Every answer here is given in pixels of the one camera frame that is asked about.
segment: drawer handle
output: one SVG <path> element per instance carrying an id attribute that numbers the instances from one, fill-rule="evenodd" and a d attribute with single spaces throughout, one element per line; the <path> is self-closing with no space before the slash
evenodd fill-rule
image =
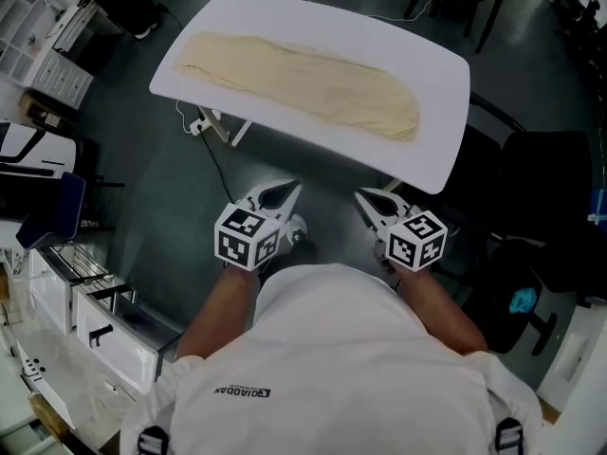
<path id="1" fill-rule="evenodd" d="M 88 333 L 88 347 L 90 347 L 91 349 L 93 349 L 95 347 L 95 345 L 93 344 L 93 341 L 97 341 L 97 347 L 99 347 L 99 339 L 102 336 L 105 336 L 105 334 L 109 334 L 110 332 L 114 332 L 114 327 L 112 327 L 112 325 L 106 325 L 105 327 L 101 327 L 100 329 L 91 331 Z"/>

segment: fiducial marker cube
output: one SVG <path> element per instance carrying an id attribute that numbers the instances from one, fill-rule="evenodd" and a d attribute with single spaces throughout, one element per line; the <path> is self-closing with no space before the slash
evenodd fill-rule
<path id="1" fill-rule="evenodd" d="M 278 251 L 282 223 L 228 204 L 215 223 L 215 256 L 248 271 Z"/>
<path id="2" fill-rule="evenodd" d="M 418 271 L 443 255 L 446 238 L 447 227 L 426 210 L 388 228 L 386 258 Z"/>

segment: gray floor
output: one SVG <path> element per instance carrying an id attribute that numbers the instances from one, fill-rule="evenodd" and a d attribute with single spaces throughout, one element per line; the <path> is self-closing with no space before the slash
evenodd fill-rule
<path id="1" fill-rule="evenodd" d="M 209 0 L 159 1 L 185 24 Z M 400 17 L 408 2 L 313 1 L 392 17 Z M 483 52 L 475 54 L 491 4 L 479 8 L 470 38 L 463 37 L 462 23 L 443 15 L 436 19 L 422 15 L 413 23 L 398 25 L 465 57 L 473 90 L 527 129 L 584 130 L 597 151 L 597 100 L 554 35 L 557 21 L 552 9 L 544 0 L 505 0 Z M 175 102 L 148 91 L 156 67 L 178 32 L 175 21 L 167 17 L 142 43 L 125 36 L 94 80 L 78 132 L 100 144 L 100 173 L 106 180 L 127 184 L 123 191 L 106 191 L 101 201 L 102 217 L 118 228 L 109 244 L 109 266 L 155 308 L 186 325 L 221 267 L 212 255 L 212 225 L 227 198 L 202 140 L 183 133 Z M 194 120 L 194 109 L 181 106 L 187 121 Z M 507 136 L 506 130 L 477 110 L 470 110 L 469 122 L 500 141 Z M 239 121 L 234 119 L 232 125 L 236 128 Z M 352 206 L 352 192 L 381 184 L 385 177 L 258 126 L 251 128 L 236 150 L 222 146 L 213 134 L 208 140 L 235 197 L 269 179 L 300 179 L 304 190 L 299 211 L 322 260 L 380 273 L 368 247 L 371 239 Z M 598 183 L 598 153 L 594 167 Z M 449 261 L 462 263 L 459 255 L 452 253 Z M 574 303 L 573 295 L 544 292 L 538 312 L 546 318 L 556 311 L 558 332 L 543 355 L 531 357 L 537 334 L 529 327 L 506 356 L 508 366 L 531 386 L 538 386 L 552 361 Z"/>

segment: white t-shirt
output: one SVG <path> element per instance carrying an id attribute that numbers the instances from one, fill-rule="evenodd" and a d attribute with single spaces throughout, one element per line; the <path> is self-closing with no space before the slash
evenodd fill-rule
<path id="1" fill-rule="evenodd" d="M 179 455 L 487 454 L 496 404 L 533 453 L 538 399 L 494 355 L 451 351 L 374 277 L 296 266 L 267 281 L 251 330 L 160 377 L 124 419 L 120 452 L 159 426 Z"/>

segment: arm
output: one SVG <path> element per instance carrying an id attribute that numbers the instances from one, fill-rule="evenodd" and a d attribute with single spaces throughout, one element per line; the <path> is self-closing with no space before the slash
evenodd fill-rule
<path id="1" fill-rule="evenodd" d="M 488 351 L 478 327 L 425 269 L 413 272 L 392 263 L 401 279 L 398 295 L 422 321 L 428 333 L 460 355 Z"/>
<path id="2" fill-rule="evenodd" d="M 228 265 L 177 346 L 177 358 L 203 359 L 245 333 L 248 310 L 257 286 L 257 274 Z"/>

